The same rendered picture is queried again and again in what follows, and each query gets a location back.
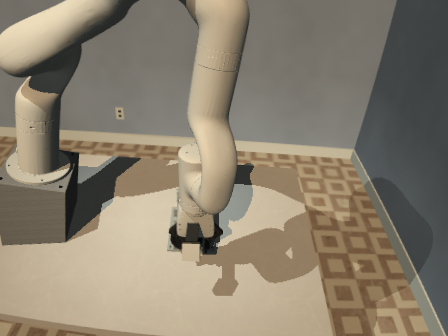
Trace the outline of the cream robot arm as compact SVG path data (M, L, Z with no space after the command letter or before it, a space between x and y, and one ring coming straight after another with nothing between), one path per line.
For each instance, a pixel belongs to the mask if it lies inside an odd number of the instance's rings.
M68 174L70 160L59 151L61 97L78 67L81 44L120 22L137 1L65 0L1 33L0 68L28 77L15 97L18 150L6 162L11 178L46 185ZM228 205L237 174L229 111L249 7L246 0L179 1L199 27L187 111L196 143L178 152L179 204L187 213L214 215ZM187 223L182 261L200 261L198 234L199 223Z

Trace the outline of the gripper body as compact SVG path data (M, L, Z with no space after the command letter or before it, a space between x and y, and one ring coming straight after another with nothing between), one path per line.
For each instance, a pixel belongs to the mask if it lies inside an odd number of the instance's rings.
M198 216L198 217L194 217ZM199 223L198 238L208 238L214 236L215 233L215 215L190 214L183 211L178 205L177 210L177 234L181 237L186 235L187 223Z

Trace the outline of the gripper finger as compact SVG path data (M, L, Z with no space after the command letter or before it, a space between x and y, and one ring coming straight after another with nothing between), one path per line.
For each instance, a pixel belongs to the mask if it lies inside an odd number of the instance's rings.
M175 223L171 228L169 228L169 234L175 236L175 238L177 238L178 240L180 240L180 242L182 243L183 241L185 241L185 237L181 237L177 234L177 223Z
M210 249L211 241L215 240L217 237L223 235L223 230L215 223L215 233L214 236L205 238L205 252L207 253L207 249Z

